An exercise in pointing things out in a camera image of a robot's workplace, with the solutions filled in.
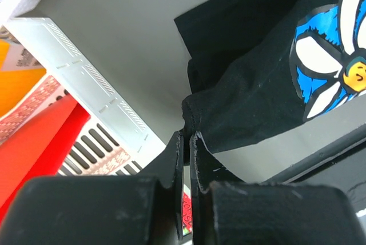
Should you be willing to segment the black t shirt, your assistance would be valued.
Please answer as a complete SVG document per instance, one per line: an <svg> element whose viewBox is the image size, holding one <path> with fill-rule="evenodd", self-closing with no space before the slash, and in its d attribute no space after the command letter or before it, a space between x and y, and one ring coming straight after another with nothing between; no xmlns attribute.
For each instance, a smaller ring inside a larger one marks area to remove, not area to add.
<svg viewBox="0 0 366 245"><path fill-rule="evenodd" d="M175 23L191 56L182 133L212 153L365 94L365 0L209 0Z"/></svg>

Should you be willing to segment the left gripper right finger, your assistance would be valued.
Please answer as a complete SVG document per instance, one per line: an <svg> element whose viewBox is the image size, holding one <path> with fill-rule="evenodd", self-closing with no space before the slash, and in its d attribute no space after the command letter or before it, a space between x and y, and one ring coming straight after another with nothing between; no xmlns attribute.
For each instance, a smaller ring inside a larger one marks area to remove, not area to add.
<svg viewBox="0 0 366 245"><path fill-rule="evenodd" d="M364 244L346 195L331 186L245 183L190 139L194 244Z"/></svg>

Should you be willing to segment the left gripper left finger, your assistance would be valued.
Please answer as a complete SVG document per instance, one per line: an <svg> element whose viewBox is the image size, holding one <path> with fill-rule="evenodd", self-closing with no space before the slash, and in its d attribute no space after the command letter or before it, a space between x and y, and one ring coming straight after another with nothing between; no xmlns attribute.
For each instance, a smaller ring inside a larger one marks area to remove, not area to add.
<svg viewBox="0 0 366 245"><path fill-rule="evenodd" d="M2 244L179 244L184 138L132 176L29 180L1 225Z"/></svg>

